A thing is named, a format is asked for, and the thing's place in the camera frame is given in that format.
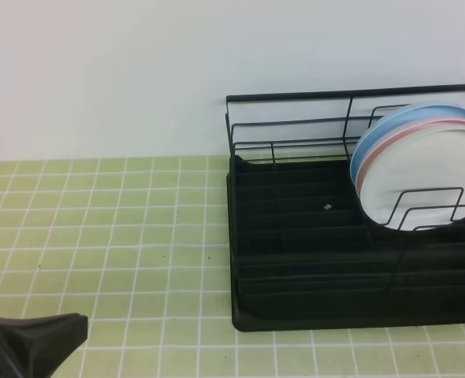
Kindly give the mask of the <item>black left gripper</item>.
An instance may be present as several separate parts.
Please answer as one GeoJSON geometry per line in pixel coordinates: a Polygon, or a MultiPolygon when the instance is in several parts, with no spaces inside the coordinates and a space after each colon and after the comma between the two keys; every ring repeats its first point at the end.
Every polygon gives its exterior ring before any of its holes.
{"type": "Polygon", "coordinates": [[[0,377],[52,376],[87,340],[87,327],[87,316],[78,313],[0,318],[0,377]]]}

